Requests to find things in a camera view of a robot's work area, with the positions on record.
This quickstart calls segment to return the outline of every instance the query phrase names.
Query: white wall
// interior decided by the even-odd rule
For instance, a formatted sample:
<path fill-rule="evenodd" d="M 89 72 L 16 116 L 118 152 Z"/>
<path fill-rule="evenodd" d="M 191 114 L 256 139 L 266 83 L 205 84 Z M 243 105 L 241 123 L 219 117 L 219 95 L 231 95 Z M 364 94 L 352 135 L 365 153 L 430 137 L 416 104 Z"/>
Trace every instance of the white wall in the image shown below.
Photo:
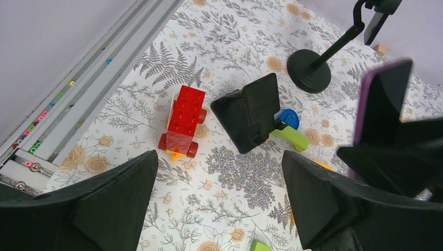
<path fill-rule="evenodd" d="M 347 30 L 353 23 L 356 0 L 297 0 L 318 15 Z M 364 9 L 369 24 L 373 10 Z M 363 42 L 363 35 L 358 40 Z M 371 46 L 383 44 L 387 57 L 410 57 L 414 75 L 443 90 L 443 1 L 403 0 L 394 15 L 388 17 Z"/>
<path fill-rule="evenodd" d="M 136 0 L 0 0 L 0 144 Z"/>

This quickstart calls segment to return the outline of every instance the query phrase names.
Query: blue round object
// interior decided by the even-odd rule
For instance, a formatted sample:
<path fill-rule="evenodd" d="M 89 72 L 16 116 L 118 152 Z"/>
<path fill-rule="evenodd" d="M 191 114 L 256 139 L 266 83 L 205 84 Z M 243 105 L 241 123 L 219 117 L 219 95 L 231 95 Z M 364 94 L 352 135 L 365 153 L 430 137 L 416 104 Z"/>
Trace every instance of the blue round object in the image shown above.
<path fill-rule="evenodd" d="M 300 125 L 300 119 L 298 118 L 297 113 L 292 109 L 283 110 L 278 117 L 295 130 L 297 130 Z"/>

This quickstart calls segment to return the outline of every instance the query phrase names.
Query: phone stand base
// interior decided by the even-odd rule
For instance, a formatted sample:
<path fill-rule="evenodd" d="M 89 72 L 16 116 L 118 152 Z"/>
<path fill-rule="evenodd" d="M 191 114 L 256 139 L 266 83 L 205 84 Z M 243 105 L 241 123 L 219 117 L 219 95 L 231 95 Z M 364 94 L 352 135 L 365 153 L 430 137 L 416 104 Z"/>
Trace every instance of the phone stand base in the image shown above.
<path fill-rule="evenodd" d="M 308 93 L 320 93 L 331 82 L 331 70 L 324 62 L 317 70 L 310 67 L 317 58 L 316 52 L 311 50 L 299 50 L 294 52 L 288 59 L 287 69 L 292 81 L 298 88 Z"/>

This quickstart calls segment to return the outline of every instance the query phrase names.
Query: floral tablecloth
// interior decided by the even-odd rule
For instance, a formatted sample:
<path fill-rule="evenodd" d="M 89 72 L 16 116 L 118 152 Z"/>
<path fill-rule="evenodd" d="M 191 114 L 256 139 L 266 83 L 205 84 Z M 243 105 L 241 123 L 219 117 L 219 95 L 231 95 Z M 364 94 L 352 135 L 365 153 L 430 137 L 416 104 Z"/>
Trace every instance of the floral tablecloth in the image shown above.
<path fill-rule="evenodd" d="M 197 128 L 197 157 L 177 162 L 158 151 L 159 169 L 138 250 L 249 250 L 253 240 L 300 250 L 281 174 L 288 141 L 274 136 L 241 155 L 209 109 L 211 101 L 269 73 L 278 76 L 281 108 L 301 117 L 311 139 L 301 154 L 346 175 L 335 154 L 353 138 L 363 74 L 386 63 L 353 41 L 330 61 L 332 81 L 320 94 L 298 89 L 286 60 L 300 49 L 323 52 L 343 31 L 293 0 L 186 0 L 146 51 L 45 191 L 72 185 L 157 149 L 172 93 L 206 92 L 208 116 Z M 403 120 L 441 116 L 443 98 L 411 77 Z"/>

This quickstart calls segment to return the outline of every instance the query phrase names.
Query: screw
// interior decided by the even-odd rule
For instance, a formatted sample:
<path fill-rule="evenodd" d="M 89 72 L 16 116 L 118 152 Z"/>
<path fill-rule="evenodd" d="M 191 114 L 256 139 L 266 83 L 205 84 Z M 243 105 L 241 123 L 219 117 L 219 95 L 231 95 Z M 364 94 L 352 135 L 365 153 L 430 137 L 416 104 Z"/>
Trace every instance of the screw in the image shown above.
<path fill-rule="evenodd" d="M 26 188 L 26 184 L 23 181 L 20 181 L 15 184 L 14 188 L 23 191 Z"/>
<path fill-rule="evenodd" d="M 39 163 L 34 163 L 32 166 L 31 166 L 31 172 L 38 172 L 38 171 L 40 171 L 42 168 L 41 168 L 41 165 L 39 164 Z"/>

